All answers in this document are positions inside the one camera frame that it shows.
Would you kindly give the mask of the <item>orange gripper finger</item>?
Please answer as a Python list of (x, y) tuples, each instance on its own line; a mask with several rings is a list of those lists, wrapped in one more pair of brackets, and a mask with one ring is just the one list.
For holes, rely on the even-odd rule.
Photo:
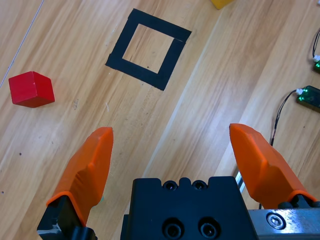
[(36, 231), (43, 240), (97, 239), (87, 221), (102, 199), (113, 143), (113, 129), (100, 127), (71, 157), (38, 224)]
[(291, 202), (297, 195), (314, 203), (283, 156), (261, 133), (241, 123), (229, 125), (230, 142), (237, 167), (252, 199), (265, 209)]

